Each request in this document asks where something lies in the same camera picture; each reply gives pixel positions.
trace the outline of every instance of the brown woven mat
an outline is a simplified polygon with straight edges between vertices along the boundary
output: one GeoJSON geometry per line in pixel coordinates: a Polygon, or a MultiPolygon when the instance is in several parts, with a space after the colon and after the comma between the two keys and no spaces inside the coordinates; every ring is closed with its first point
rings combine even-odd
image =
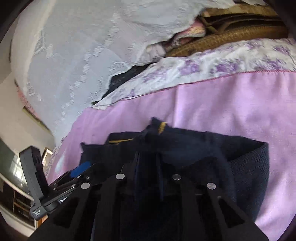
{"type": "Polygon", "coordinates": [[[270,17],[270,16],[262,16],[262,15],[256,15],[256,14],[233,14],[233,15],[221,15],[221,16],[215,16],[214,18],[204,18],[204,17],[197,17],[205,26],[211,26],[211,25],[217,25],[222,24],[225,22],[235,22],[235,21],[248,21],[251,19],[256,20],[277,20],[282,21],[278,16],[270,17]]]}
{"type": "Polygon", "coordinates": [[[220,35],[211,34],[180,46],[166,54],[166,57],[189,56],[195,52],[214,49],[222,44],[257,38],[281,39],[288,37],[286,26],[245,26],[224,31],[220,35]]]}

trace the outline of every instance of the pink bedsheet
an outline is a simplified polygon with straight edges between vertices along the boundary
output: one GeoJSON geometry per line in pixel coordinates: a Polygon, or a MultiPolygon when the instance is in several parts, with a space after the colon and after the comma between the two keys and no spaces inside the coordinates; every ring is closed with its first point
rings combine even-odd
{"type": "Polygon", "coordinates": [[[270,145],[270,177],[256,224],[276,241],[296,213],[296,73],[240,73],[86,109],[55,156],[48,182],[76,167],[80,143],[111,132],[141,131],[151,117],[173,127],[239,135],[270,145]]]}

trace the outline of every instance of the white wall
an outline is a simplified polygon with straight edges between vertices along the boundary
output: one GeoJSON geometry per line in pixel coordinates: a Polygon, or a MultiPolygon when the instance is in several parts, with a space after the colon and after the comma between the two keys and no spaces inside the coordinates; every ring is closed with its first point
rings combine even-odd
{"type": "Polygon", "coordinates": [[[0,205],[0,212],[9,226],[17,230],[19,233],[25,235],[26,237],[29,237],[35,231],[34,227],[16,218],[9,210],[7,210],[2,205],[0,205]]]}
{"type": "Polygon", "coordinates": [[[14,84],[13,73],[0,84],[0,138],[15,153],[30,145],[53,150],[54,138],[50,132],[38,125],[22,108],[14,84]]]}
{"type": "Polygon", "coordinates": [[[17,26],[17,21],[18,18],[10,26],[9,30],[0,43],[0,84],[11,73],[9,62],[10,43],[17,26]]]}

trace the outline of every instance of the folded cloth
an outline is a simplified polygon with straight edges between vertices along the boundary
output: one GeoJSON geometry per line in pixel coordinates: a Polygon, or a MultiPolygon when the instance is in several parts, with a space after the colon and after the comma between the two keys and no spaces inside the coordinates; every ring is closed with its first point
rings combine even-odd
{"type": "Polygon", "coordinates": [[[143,51],[140,63],[138,66],[143,66],[143,63],[146,65],[149,63],[158,62],[165,55],[165,49],[161,42],[150,44],[146,47],[145,51],[143,51]]]}
{"type": "Polygon", "coordinates": [[[166,52],[186,44],[196,37],[204,37],[206,34],[205,26],[199,19],[196,19],[190,28],[176,33],[172,39],[165,43],[166,52]]]}
{"type": "MultiPolygon", "coordinates": [[[[151,165],[157,166],[159,157],[163,177],[179,173],[195,184],[215,183],[252,220],[256,219],[264,199],[269,176],[268,144],[264,142],[171,128],[153,118],[151,125],[142,132],[111,133],[104,145],[82,143],[81,146],[84,151],[81,163],[90,161],[104,165],[101,181],[119,173],[139,151],[145,152],[141,155],[146,160],[143,162],[145,170],[153,169],[151,165]]],[[[142,182],[146,182],[147,187],[155,187],[155,180],[161,177],[157,173],[148,173],[156,178],[151,175],[145,178],[143,173],[142,182]]],[[[157,182],[157,188],[161,195],[160,183],[157,182]]],[[[136,195],[141,199],[144,194],[137,192],[136,195]]]]}
{"type": "Polygon", "coordinates": [[[246,3],[235,4],[230,8],[207,8],[200,16],[212,17],[219,15],[234,15],[234,14],[256,14],[261,16],[277,16],[277,13],[270,6],[249,5],[246,3]]]}
{"type": "Polygon", "coordinates": [[[253,14],[221,15],[208,18],[199,17],[199,19],[214,34],[222,34],[226,30],[243,26],[284,25],[283,21],[277,16],[269,17],[253,14]]]}

